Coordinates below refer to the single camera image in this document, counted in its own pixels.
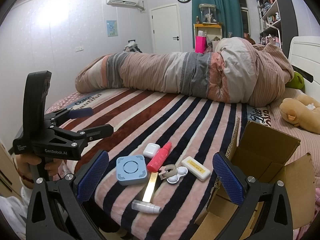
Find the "person's left hand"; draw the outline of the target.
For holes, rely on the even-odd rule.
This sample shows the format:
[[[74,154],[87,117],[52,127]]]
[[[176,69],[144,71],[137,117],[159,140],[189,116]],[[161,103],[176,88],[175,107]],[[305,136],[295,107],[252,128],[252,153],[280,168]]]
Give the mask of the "person's left hand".
[[[34,182],[31,182],[33,176],[31,174],[30,165],[36,166],[41,162],[41,158],[33,153],[25,153],[16,156],[17,170],[21,175],[22,183],[29,189],[33,189],[34,187]],[[53,161],[46,163],[44,169],[49,176],[55,176],[58,174],[61,163],[61,159],[53,159]]]

